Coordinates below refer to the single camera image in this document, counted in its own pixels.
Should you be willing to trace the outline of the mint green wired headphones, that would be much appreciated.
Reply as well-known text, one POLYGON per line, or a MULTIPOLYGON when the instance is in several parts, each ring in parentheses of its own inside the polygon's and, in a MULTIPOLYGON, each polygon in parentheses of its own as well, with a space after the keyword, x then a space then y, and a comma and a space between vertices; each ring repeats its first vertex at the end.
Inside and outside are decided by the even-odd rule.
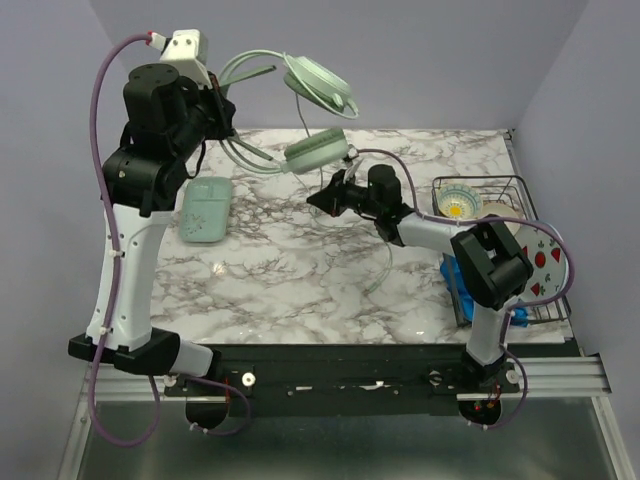
MULTIPOLYGON (((226 95, 233 84, 270 73, 276 69, 274 65, 267 65, 240 74, 236 72, 244 63, 261 57, 276 58, 286 68, 283 80, 295 94, 297 113, 303 126, 306 126, 307 123, 299 105, 302 98, 334 116, 346 120, 358 118, 358 107, 352 98, 351 87, 345 80, 306 56, 292 56, 285 52, 256 49, 233 57, 223 67, 218 78, 218 86, 222 95, 226 95)), ((339 159, 345 159, 347 163, 351 160, 348 156, 351 146, 347 142, 344 131, 339 128, 323 130, 314 135, 308 133, 305 139, 289 145, 284 152, 284 161, 278 167, 266 167, 252 163, 239 152, 240 148, 244 148, 266 161, 270 161, 272 157, 247 144, 238 135, 221 141, 220 145, 225 154, 238 166, 262 175, 291 173, 294 176, 299 176, 312 170, 321 171, 324 166, 339 159)))

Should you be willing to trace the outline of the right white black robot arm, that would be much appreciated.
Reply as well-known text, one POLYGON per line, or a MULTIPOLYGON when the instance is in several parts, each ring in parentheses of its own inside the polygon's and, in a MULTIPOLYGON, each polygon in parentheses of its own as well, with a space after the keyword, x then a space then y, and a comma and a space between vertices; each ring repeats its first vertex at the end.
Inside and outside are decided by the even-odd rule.
POLYGON ((349 179, 344 169, 336 172, 326 187, 307 198, 307 203, 332 217, 351 210, 373 222, 387 243, 421 247, 455 258, 474 302, 460 379, 474 392, 494 383, 506 357, 507 304, 522 293, 533 273, 526 254, 503 221, 493 216, 463 226, 445 217, 426 216, 403 201, 400 180, 394 169, 384 164, 369 169, 365 186, 349 179))

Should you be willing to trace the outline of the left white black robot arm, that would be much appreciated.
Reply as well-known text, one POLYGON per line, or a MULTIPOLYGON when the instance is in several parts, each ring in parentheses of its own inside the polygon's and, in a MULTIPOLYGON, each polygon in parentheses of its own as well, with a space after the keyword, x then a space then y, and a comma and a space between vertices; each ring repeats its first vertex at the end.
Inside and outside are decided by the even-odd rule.
POLYGON ((215 352, 153 327, 150 319, 159 249, 178 191, 191 177, 186 162, 204 152, 206 141, 232 131, 234 105, 212 72, 204 79, 162 63, 129 74, 123 88, 128 121, 119 147, 98 165, 106 224, 98 298, 68 353, 134 375, 187 375, 197 393, 209 395, 222 380, 215 352))

